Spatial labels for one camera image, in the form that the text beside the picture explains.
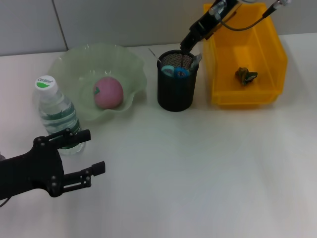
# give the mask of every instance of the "black mesh pen holder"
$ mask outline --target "black mesh pen holder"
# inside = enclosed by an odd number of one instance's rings
[[[168,51],[160,56],[161,62],[158,61],[158,103],[165,110],[181,112],[191,106],[199,68],[197,65],[192,71],[189,70],[193,58],[193,54],[180,50]],[[183,68],[188,73],[177,72],[177,68]]]

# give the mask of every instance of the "green glass bowl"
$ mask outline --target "green glass bowl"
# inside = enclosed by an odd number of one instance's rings
[[[65,52],[55,60],[48,75],[56,79],[60,90],[71,99],[79,119],[94,121],[123,112],[132,105],[134,95],[147,85],[143,65],[127,48],[98,43]],[[93,87],[105,76],[114,77],[123,88],[123,102],[114,109],[102,110],[95,104]]]

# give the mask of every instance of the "bottle cap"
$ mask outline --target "bottle cap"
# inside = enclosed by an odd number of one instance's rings
[[[35,81],[35,88],[41,96],[50,97],[57,93],[58,86],[52,76],[42,76]]]

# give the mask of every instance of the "yellow plastic bin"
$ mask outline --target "yellow plastic bin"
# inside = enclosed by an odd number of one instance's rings
[[[211,4],[204,4],[204,11],[210,7]],[[227,24],[235,28],[249,26],[260,19],[266,9],[264,3],[243,4]],[[270,17],[242,32],[221,26],[204,41],[204,58],[213,104],[270,104],[283,92],[288,59]],[[242,86],[235,77],[239,67],[258,72],[258,77]]]

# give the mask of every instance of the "blue object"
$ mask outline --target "blue object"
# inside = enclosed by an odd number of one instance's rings
[[[190,73],[187,69],[182,68],[182,67],[175,68],[174,66],[171,66],[171,65],[163,66],[162,72],[165,75],[173,77],[173,78],[186,78],[190,75]]]

